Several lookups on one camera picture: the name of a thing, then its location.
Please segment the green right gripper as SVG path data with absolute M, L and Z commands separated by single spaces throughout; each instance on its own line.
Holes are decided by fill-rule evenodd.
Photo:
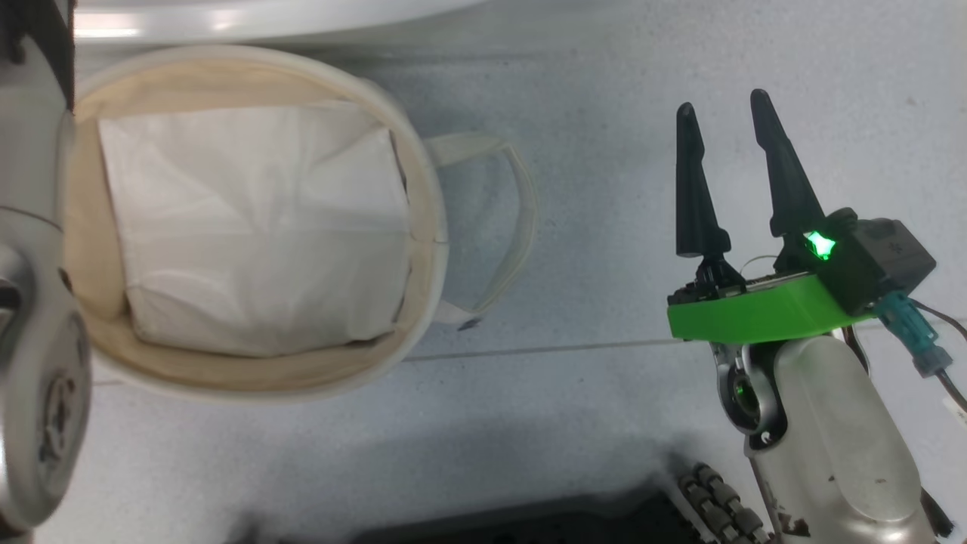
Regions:
M 771 195 L 771 236 L 783 241 L 778 261 L 816 261 L 808 234 L 825 214 L 767 91 L 750 94 L 757 144 L 765 153 Z M 703 168 L 705 146 L 691 103 L 676 113 L 676 255 L 712 257 L 731 252 L 719 227 Z M 673 338 L 704 343 L 773 343 L 821 336 L 871 320 L 849 314 L 813 272 L 747 279 L 724 258 L 704 258 L 695 277 L 667 296 Z

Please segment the cream canvas laundry basket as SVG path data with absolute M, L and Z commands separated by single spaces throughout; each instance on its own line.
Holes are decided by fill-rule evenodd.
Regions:
M 406 178 L 411 268 L 396 327 L 372 341 L 269 359 L 185 351 L 136 338 L 97 122 L 143 113 L 309 104 L 329 97 L 358 104 L 390 129 Z M 442 299 L 450 245 L 437 169 L 498 153 L 505 155 L 517 182 L 517 226 L 480 301 L 465 309 Z M 317 60 L 256 46 L 177 46 L 118 62 L 77 85 L 75 146 L 63 189 L 63 265 L 94 350 L 110 372 L 131 385 L 242 403 L 296 402 L 351 391 L 402 361 L 432 323 L 464 325 L 483 316 L 521 274 L 538 223 L 534 181 L 505 139 L 481 133 L 422 139 L 389 93 Z

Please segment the white washing machine body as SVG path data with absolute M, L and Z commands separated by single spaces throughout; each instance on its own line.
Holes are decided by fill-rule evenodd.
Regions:
M 79 44 L 247 42 L 424 20 L 487 0 L 77 0 Z

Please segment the white padding bag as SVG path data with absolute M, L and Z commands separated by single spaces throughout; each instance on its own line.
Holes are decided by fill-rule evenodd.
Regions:
M 390 332 L 409 275 L 391 131 L 325 100 L 99 121 L 142 341 L 273 357 Z

